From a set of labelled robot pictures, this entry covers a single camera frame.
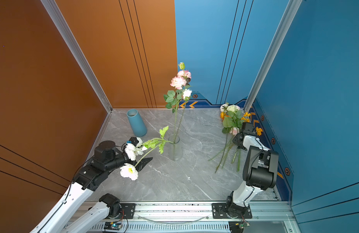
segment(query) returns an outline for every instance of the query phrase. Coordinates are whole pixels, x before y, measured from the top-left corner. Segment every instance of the robotic arm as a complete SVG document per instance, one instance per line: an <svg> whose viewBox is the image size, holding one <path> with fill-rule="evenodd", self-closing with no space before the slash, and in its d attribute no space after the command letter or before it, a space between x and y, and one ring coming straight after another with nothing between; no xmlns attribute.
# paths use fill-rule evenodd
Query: robotic arm
<svg viewBox="0 0 359 233"><path fill-rule="evenodd" d="M138 140L136 137L131 137L128 142L136 146ZM151 160L152 158L144 158L136 167L137 171L141 171ZM101 142L95 148L94 156L74 176L62 198L30 233L83 233L110 215L119 216L122 210L120 200L107 193L88 212L63 229L76 210L107 179L108 175L125 163L137 164L136 161L131 161L125 152L119 151L113 141Z"/></svg>
<svg viewBox="0 0 359 233"><path fill-rule="evenodd" d="M279 155L265 147L253 132L253 124L243 122L241 133L233 142L248 151L243 170L243 182L226 199L226 213L230 218L241 218L249 202L259 192L273 188L278 172Z"/></svg>

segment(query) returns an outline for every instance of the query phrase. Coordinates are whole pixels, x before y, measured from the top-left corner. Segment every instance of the black line on wall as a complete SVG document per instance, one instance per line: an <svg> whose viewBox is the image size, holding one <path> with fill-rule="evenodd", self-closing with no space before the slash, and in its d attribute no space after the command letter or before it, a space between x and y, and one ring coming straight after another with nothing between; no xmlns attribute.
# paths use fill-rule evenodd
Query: black line on wall
<svg viewBox="0 0 359 233"><path fill-rule="evenodd" d="M33 161L31 161L31 160L29 160L29 159L27 159L27 158L21 156L20 154L18 154L18 153L16 153L16 152L12 151L12 150L10 150L10 149L8 149L7 147L4 147L4 146L1 145L1 144L0 144L0 147L5 148L6 150L8 150L8 151L10 151L10 152L12 152L12 153L14 153L14 154L16 154L17 156L19 156L19 157L21 157L21 158L23 158L23 159L25 159L25 160L27 160L27 161L30 161L31 163L33 163L33 164L35 164L35 165L37 165L37 166L39 166L39 167L41 167L41 168L43 168L43 169L45 169L45 170L51 172L51 173L53 173L53 174L56 175L56 176L59 176L60 178L65 179L65 180L68 181L68 182L71 182L70 180L68 180L68 179L66 179L66 178L64 178L64 177L62 177L62 176L56 174L55 172L52 172L52 171L49 170L49 169L44 168L44 167L41 166L41 165L38 165L37 163L35 163L35 162L33 162Z"/></svg>
<svg viewBox="0 0 359 233"><path fill-rule="evenodd" d="M33 174L35 174L35 175L38 175L38 176L44 178L45 180L48 180L48 181L53 182L53 183L55 183L55 184L57 184L57 185L60 185L60 186L62 186L62 187L67 188L66 186L63 186L63 185L61 185L61 184L58 184L58 183L56 183L56 182L54 182L54 181L52 181L52 180L50 180L50 179L48 179L48 178L46 178L46 177L43 177L42 175L39 175L39 174L37 174L37 173L35 173L35 172L33 172L33 171L30 171L30 170L28 170L28 169L26 169L26 168L24 168L24 167L21 167L21 166L15 164L15 163L12 163L12 162L10 162L10 161L4 159L4 158L1 158L1 157L0 157L0 159L2 159L3 161L6 161L6 162L8 162L8 163L11 163L11 164L13 164L13 165L15 165L15 166L17 166L17 167L20 167L21 169L24 169L24 170L26 170L26 171L29 171L30 173L33 173Z"/></svg>
<svg viewBox="0 0 359 233"><path fill-rule="evenodd" d="M343 187L343 188L341 188L341 189L346 189L346 188L351 187L351 186L356 185L356 184L359 184L359 182L354 183L354 184L351 184L351 185L348 185L348 186L345 186L345 187ZM320 198L321 196L325 196L325 195L330 194L330 193L333 193L333 192L337 192L337 191L339 191L339 190L341 190L341 189L336 189L336 190L334 190L334 191L332 191L332 192L329 192L329 193L326 193L326 194L323 194L323 195L317 196L317 197L315 197L315 198L311 198L311 199L309 199L309 200L303 201L303 202L298 203L298 204L295 204L295 205L293 205L293 206L296 206L296 205L299 205L299 204L305 203L305 202L307 202L307 201L311 201L311 200L316 199L316 198Z"/></svg>
<svg viewBox="0 0 359 233"><path fill-rule="evenodd" d="M30 184L34 184L34 185L39 186L39 187L41 187L41 188L47 189L47 190L52 191L52 192L54 192L54 193L57 193L57 194L63 195L63 194L58 193L58 192L56 192L56 191L53 191L53 190L51 190L51 189L45 188L45 187L43 187L43 186L41 186L41 185L38 185L38 184L32 183L32 182L30 182L30 181L28 181L28 180L24 180L24 179L22 179L22 178L19 178L19 177L15 176L15 175L11 175L11 174L6 173L6 172L1 171L1 170L0 170L0 172L4 173L4 174L6 174L6 175L9 175L9 176L12 176L12 177L18 178L18 179L23 180L23 181L25 181L25 182L28 182L28 183L30 183Z"/></svg>
<svg viewBox="0 0 359 233"><path fill-rule="evenodd" d="M235 16L234 16L234 21L232 22L232 28L231 28L231 33L230 33L230 39L228 40L228 46L227 46L227 51L226 51L226 57L225 57L225 63L223 64L223 69L222 69L222 75L221 75L221 81L220 81L220 86L218 88L218 93L217 93L217 100L215 101L215 103L218 103L218 96L220 94L220 89L221 89L221 83L222 83L222 77L223 77L223 72L225 70L225 65L226 65L226 60L227 60L227 54L228 54L228 48L230 47L230 41L231 41L231 36L232 36L232 30L234 29L234 24L235 24L235 18L236 18L236 13L238 11L238 6L239 6L239 0L238 0L238 4L236 5L236 10L235 10Z"/></svg>
<svg viewBox="0 0 359 233"><path fill-rule="evenodd" d="M143 62L142 62L142 56L141 56L141 52L139 51L139 45L138 45L137 36L135 35L134 24L133 24L133 20L132 20L132 15L130 14L130 9L129 9L128 0L126 0L126 4L127 4L127 6L128 6L128 11L129 11L129 15L130 15L130 21L131 21L132 27L133 27L133 32L134 32L134 37L135 37L135 43L137 44L137 49L138 49L139 58L141 59L143 75L144 75L144 79L146 80L146 86L147 86L147 91L149 92L151 107L153 108L154 106L152 105L152 99L151 99L149 84L148 84L148 82L147 82L146 72L144 71Z"/></svg>
<svg viewBox="0 0 359 233"><path fill-rule="evenodd" d="M137 8L135 7L135 1L134 1L134 0L133 0L133 3L134 3L134 8L135 8L135 14L137 15L139 33L141 34L141 40L142 40L142 45L143 45L143 52L144 52L144 56L145 56L145 58L146 58L147 69L149 70L149 78L150 78L151 88L152 88L152 92L153 92L152 94L154 95L155 107L157 108L156 98L155 98L155 91L154 91L154 87L152 86L152 80L151 80L149 62L147 61L146 50L145 50L145 48L144 48L144 42L143 42L143 37L142 37L142 32L141 32L141 26L139 25L139 18L138 18Z"/></svg>
<svg viewBox="0 0 359 233"><path fill-rule="evenodd" d="M221 102L222 102L223 93L224 93L224 91L225 91L225 87L226 87L226 84L227 84L228 73L229 73L229 71L230 71L230 66L231 66L231 63L232 63L232 57L234 56L235 46L236 46L236 42L237 42L237 40L238 40L240 25L242 24L242 20L243 20L243 15L244 15L244 10L245 10L245 5L246 5L246 4L247 4L247 0L246 0L245 3L244 3L242 18L240 19L239 28L238 28L238 33L236 34L234 49L232 50L232 55L231 55L230 64L228 65L228 71L227 71L227 75L226 75L225 85L223 86L223 91L222 91L222 96L221 96Z"/></svg>
<svg viewBox="0 0 359 233"><path fill-rule="evenodd" d="M347 202L349 202L349 201L353 201L353 200L357 200L357 199L359 199L359 197L358 197L358 198L353 198L353 199L350 199L350 200L347 200L347 201L341 201L340 203L336 203L336 204L332 204L332 205L327 205L327 206L324 206L324 207L316 208L316 209L313 209L313 210L308 210L308 211L305 211L305 212L302 212L302 213L299 213L299 214L304 214L304 213L311 212L311 211L314 211L314 210L323 209L323 208L330 207L330 206L333 206L333 205L338 205L338 204L342 204L342 203L347 203Z"/></svg>
<svg viewBox="0 0 359 233"><path fill-rule="evenodd" d="M302 223L309 223L309 222L314 222L314 221L319 221L319 220L324 220L324 219L329 219L329 218L342 217L342 216L347 216L347 215L352 215L352 214L359 214L359 212L354 212L354 213L350 213L350 214L341 214L341 215L327 217L327 218L320 218L320 219L315 219L315 220L306 221L306 222L302 222Z"/></svg>
<svg viewBox="0 0 359 233"><path fill-rule="evenodd" d="M119 0L119 4L120 4L122 17L123 17L123 19L124 19L124 23L125 23L125 27L126 27L126 32L128 33L128 37L129 37L129 41L130 41L130 46L132 47L132 52L133 52L133 56L134 56L134 59L135 59L135 54L134 54L134 49L133 49L132 41L130 40L130 35L129 35L129 31L128 31L128 26L126 25L125 16L124 16L124 12L122 11L122 7L121 7L121 2L120 2L120 0ZM146 92L144 91L143 82L142 82L141 74L140 74L139 69L138 69L138 63L137 63L137 60L136 60L136 59L135 59L135 65L137 66L137 71L138 71L138 74L139 74L139 78L140 78L140 80L141 80L142 89L143 89L143 94L144 94L144 97L145 97L145 99L146 99L147 107L149 107L149 102L147 101Z"/></svg>
<svg viewBox="0 0 359 233"><path fill-rule="evenodd" d="M227 89L225 101L226 101L226 98L227 98L227 95L228 95L228 90L230 89L230 84L231 84L231 81L232 81L232 76L234 75L234 70L235 70L236 62L238 61L240 48L242 47L242 42L243 42L243 38L244 38L244 34L245 34L245 29L247 28L249 16L251 15L251 10L252 10L252 6L253 6L253 2L254 2L254 0L252 0L251 8L249 9L249 14L248 14L248 18L247 18L247 23L245 24L245 27L244 27L244 32L243 32L243 36L242 36L242 41L240 42L239 51L238 51L238 54L237 54L237 56L236 56L236 61L235 61L235 64L234 64L234 69L232 70L230 82L229 82L229 84L228 84L228 89Z"/></svg>

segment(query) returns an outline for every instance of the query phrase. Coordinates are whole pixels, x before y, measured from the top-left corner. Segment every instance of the orange wall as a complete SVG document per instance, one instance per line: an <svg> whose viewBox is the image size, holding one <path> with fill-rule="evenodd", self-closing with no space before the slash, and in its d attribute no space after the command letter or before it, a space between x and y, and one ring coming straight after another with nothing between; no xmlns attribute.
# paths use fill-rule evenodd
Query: orange wall
<svg viewBox="0 0 359 233"><path fill-rule="evenodd" d="M41 221L105 117L41 2L0 1L0 144L64 177L0 147L0 232L29 232ZM3 224L13 216L19 228Z"/></svg>
<svg viewBox="0 0 359 233"><path fill-rule="evenodd" d="M112 107L164 107L177 73L174 0L56 0Z"/></svg>

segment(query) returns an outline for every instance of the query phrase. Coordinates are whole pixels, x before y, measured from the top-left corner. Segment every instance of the orange chevron arrow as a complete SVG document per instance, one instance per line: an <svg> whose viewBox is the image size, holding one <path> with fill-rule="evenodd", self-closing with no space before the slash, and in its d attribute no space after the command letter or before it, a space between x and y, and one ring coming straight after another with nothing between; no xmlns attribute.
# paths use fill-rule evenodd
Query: orange chevron arrow
<svg viewBox="0 0 359 233"><path fill-rule="evenodd" d="M194 108L195 108L194 105L195 105L196 103L197 103L197 101L193 102L192 104L190 104L190 107L194 109Z"/></svg>

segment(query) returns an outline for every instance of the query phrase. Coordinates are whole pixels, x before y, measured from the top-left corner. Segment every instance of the clear glass vase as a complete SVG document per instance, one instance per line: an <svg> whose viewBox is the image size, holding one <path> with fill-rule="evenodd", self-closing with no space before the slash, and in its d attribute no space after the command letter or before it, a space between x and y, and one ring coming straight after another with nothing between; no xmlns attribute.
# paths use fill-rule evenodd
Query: clear glass vase
<svg viewBox="0 0 359 233"><path fill-rule="evenodd" d="M168 157L171 160L180 160L183 156L182 153L182 142L179 138L179 135L176 137L176 141L174 142L174 135L170 135L168 138Z"/></svg>

